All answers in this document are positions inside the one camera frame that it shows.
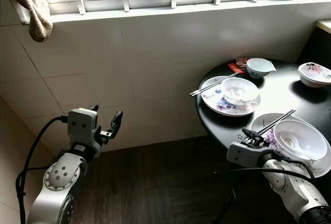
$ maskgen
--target spoon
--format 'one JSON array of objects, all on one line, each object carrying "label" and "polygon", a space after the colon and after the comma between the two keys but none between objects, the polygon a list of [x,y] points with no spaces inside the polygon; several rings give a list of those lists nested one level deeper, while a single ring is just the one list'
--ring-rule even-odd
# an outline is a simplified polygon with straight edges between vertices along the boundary
[{"label": "spoon", "polygon": [[308,157],[309,159],[311,159],[313,161],[317,161],[318,160],[318,159],[316,159],[316,157],[308,154],[305,150],[303,150],[300,147],[299,142],[298,142],[296,136],[294,136],[290,132],[281,132],[280,133],[280,138],[285,143],[285,145],[287,145],[289,148],[295,150],[296,152],[299,152],[299,153],[304,154],[306,157]]}]

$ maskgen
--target wooden floor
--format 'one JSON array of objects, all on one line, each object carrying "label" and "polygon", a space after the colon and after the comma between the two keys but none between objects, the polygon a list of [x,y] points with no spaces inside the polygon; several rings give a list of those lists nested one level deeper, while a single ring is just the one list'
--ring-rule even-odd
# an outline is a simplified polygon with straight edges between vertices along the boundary
[{"label": "wooden floor", "polygon": [[[209,137],[102,153],[92,162],[73,223],[211,223],[232,189],[230,179],[213,171],[234,167]],[[296,223],[260,174],[242,178],[236,194],[222,223]]]}]

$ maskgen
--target black table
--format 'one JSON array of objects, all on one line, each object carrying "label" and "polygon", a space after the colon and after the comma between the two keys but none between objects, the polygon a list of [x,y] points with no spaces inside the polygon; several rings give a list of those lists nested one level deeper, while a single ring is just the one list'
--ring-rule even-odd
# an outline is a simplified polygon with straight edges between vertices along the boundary
[{"label": "black table", "polygon": [[[241,129],[249,127],[252,121],[266,113],[286,113],[295,109],[293,116],[302,118],[316,127],[331,141],[331,86],[310,88],[300,81],[297,64],[273,61],[277,71],[272,71],[262,79],[251,78],[247,73],[236,77],[245,78],[254,83],[260,90],[261,104],[252,114],[242,117],[231,117],[211,110],[201,95],[196,96],[196,107],[199,117],[208,131],[220,144],[228,149],[231,142],[241,141],[245,135]],[[199,88],[208,79],[216,76],[228,76],[233,72],[226,64],[211,71],[201,80]]]}]

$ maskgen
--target white bowl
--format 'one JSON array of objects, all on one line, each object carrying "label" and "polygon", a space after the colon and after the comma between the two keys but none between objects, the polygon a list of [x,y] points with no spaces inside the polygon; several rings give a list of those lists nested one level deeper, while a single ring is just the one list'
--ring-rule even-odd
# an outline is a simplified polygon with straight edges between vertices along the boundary
[{"label": "white bowl", "polygon": [[221,83],[224,98],[231,104],[244,105],[259,96],[259,89],[252,82],[242,78],[229,78]]},{"label": "white bowl", "polygon": [[252,78],[262,78],[276,70],[270,61],[257,57],[247,60],[246,69]]},{"label": "white bowl", "polygon": [[319,160],[327,152],[327,146],[323,135],[309,125],[293,120],[278,122],[274,127],[274,135],[277,143],[288,153],[305,160]]},{"label": "white bowl", "polygon": [[331,70],[316,63],[299,66],[300,80],[309,87],[319,88],[331,84]]}]

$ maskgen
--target floral bowl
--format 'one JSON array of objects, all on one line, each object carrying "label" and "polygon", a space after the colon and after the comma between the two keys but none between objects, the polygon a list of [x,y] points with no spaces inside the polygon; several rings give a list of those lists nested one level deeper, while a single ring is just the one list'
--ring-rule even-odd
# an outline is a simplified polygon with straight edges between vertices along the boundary
[{"label": "floral bowl", "polygon": [[300,80],[308,87],[319,88],[331,84],[331,70],[316,63],[299,66]]}]

